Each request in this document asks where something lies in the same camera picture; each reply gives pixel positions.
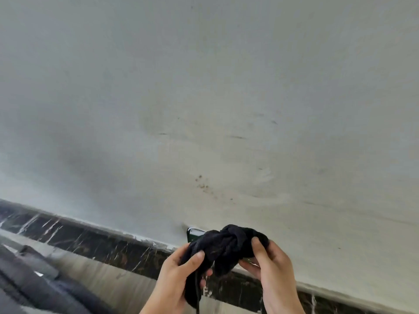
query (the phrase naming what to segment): person's left hand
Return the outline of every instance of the person's left hand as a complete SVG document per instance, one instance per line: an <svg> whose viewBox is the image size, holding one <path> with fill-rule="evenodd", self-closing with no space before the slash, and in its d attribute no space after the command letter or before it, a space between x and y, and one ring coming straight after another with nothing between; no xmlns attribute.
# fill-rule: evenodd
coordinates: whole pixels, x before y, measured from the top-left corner
<svg viewBox="0 0 419 314"><path fill-rule="evenodd" d="M176 249L165 260L154 290L140 314L181 314L184 311L186 277L198 269L205 256L204 252L200 251L193 255L188 262L179 265L188 246L189 243ZM206 274L207 276L212 275L212 270L209 269ZM200 285L201 288L205 286L204 279L201 280Z"/></svg>

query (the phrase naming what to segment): tiled floor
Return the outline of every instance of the tiled floor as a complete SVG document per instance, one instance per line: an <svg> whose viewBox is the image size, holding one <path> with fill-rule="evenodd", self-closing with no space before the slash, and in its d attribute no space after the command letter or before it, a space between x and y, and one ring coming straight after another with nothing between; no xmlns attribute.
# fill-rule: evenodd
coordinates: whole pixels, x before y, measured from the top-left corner
<svg viewBox="0 0 419 314"><path fill-rule="evenodd" d="M154 288L155 280L142 275L106 265L1 229L0 235L20 244L32 246L39 253L48 257L60 270L81 282L120 314L138 314ZM200 310L202 314L252 313L207 297L202 298ZM193 314L195 310L187 305L185 313Z"/></svg>

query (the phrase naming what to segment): wall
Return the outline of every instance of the wall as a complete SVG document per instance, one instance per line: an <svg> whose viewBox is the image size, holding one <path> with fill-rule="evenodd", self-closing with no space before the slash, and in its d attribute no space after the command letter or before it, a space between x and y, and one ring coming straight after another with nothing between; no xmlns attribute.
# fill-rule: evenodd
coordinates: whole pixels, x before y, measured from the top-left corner
<svg viewBox="0 0 419 314"><path fill-rule="evenodd" d="M417 0L0 0L0 198L419 313Z"/></svg>

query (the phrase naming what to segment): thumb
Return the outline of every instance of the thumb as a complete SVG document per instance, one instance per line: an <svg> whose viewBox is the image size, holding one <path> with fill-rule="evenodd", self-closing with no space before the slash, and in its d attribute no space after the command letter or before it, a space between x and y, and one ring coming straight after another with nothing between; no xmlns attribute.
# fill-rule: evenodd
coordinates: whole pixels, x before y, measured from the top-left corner
<svg viewBox="0 0 419 314"><path fill-rule="evenodd" d="M205 253L201 250L198 253L195 253L185 264L179 266L179 268L181 268L181 271L185 276L188 276L198 269L202 261L204 261L204 257Z"/></svg>
<svg viewBox="0 0 419 314"><path fill-rule="evenodd" d="M264 246L259 241L258 237L252 238L252 249L256 260L258 260L260 267L263 267L270 259Z"/></svg>

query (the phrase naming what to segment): knotted black fabric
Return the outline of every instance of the knotted black fabric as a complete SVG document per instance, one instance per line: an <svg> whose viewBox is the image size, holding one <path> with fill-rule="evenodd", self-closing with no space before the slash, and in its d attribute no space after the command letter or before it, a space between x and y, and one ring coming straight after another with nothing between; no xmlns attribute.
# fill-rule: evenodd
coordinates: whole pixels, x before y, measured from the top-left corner
<svg viewBox="0 0 419 314"><path fill-rule="evenodd" d="M196 241L192 242L180 264L186 263L195 253L203 250L205 258L199 268L186 278L185 299L188 304L196 308L199 314L199 301L201 288L199 283L202 276L214 264L213 272L216 276L227 274L235 267L238 260L254 257L251 240L258 237L262 245L267 248L269 239L264 234L252 228L243 228L236 225L227 225L220 232L211 230Z"/></svg>

